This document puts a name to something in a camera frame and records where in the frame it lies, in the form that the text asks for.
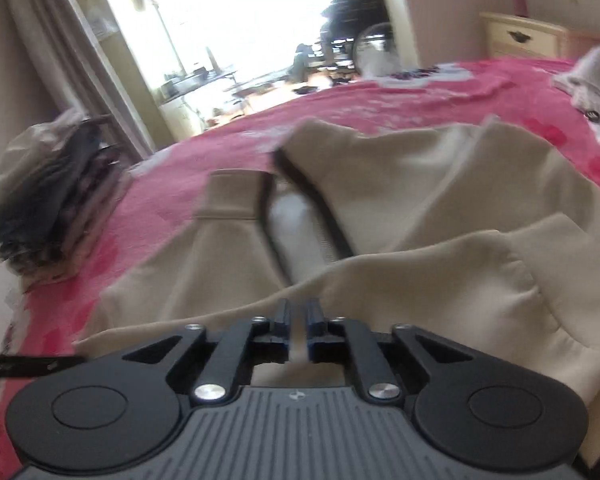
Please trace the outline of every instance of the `nightstand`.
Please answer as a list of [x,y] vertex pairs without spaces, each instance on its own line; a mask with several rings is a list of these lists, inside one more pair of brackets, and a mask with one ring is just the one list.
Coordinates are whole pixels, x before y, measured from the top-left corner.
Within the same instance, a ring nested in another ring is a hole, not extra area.
[[480,14],[490,57],[576,59],[600,44],[600,34],[506,14]]

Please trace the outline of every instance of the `pink blanket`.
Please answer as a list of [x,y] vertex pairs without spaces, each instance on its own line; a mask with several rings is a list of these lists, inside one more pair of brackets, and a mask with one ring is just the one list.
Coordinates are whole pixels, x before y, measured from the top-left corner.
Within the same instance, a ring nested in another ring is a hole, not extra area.
[[[547,139],[600,186],[600,146],[568,95],[549,83],[552,74],[569,70],[570,62],[511,59],[459,66],[471,77],[430,81],[414,89],[380,88],[373,82],[340,86],[237,120],[158,154],[140,168],[80,275],[27,295],[14,329],[20,341],[14,346],[23,354],[71,352],[100,291],[189,221],[210,171],[266,168],[267,153],[308,117],[379,135],[448,122],[480,123],[496,114]],[[22,383],[6,383],[1,413]],[[0,478],[17,467],[2,434]]]

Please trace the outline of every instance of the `red object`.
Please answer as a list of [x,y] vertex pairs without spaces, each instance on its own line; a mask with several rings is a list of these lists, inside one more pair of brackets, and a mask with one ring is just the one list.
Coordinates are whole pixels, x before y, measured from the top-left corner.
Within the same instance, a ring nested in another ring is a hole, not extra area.
[[526,6],[526,0],[511,0],[513,2],[513,12],[521,18],[529,17],[529,9]]
[[[309,117],[376,136],[390,130],[449,122],[481,123],[489,114],[544,137],[600,186],[600,145],[570,97],[550,77],[567,61],[500,59],[463,63],[474,78],[430,82],[418,89],[385,89],[357,82],[294,99],[173,146],[159,166],[138,176],[110,218],[80,275],[27,295],[13,330],[26,354],[66,353],[78,338],[100,291],[165,243],[191,218],[210,171],[265,169],[267,155],[292,127]],[[25,381],[8,381],[0,401],[0,478],[18,460],[2,429],[10,399]]]

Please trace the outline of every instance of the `drawer handle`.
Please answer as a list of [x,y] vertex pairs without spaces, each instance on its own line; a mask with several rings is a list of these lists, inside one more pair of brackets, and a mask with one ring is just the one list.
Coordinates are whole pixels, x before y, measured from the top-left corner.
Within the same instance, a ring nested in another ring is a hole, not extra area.
[[527,41],[529,41],[531,39],[531,36],[528,36],[528,35],[524,34],[523,32],[520,32],[519,30],[516,30],[516,31],[508,30],[507,32],[513,38],[513,41],[515,41],[517,43],[526,43]]

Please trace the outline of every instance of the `gray ribbed panel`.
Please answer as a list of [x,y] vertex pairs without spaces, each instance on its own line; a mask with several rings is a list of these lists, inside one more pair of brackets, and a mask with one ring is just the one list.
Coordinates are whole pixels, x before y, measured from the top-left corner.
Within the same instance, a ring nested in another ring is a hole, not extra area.
[[[18,480],[53,480],[28,468]],[[245,388],[197,410],[164,452],[100,480],[576,480],[562,466],[528,476],[478,471],[431,448],[397,408],[350,388]]]

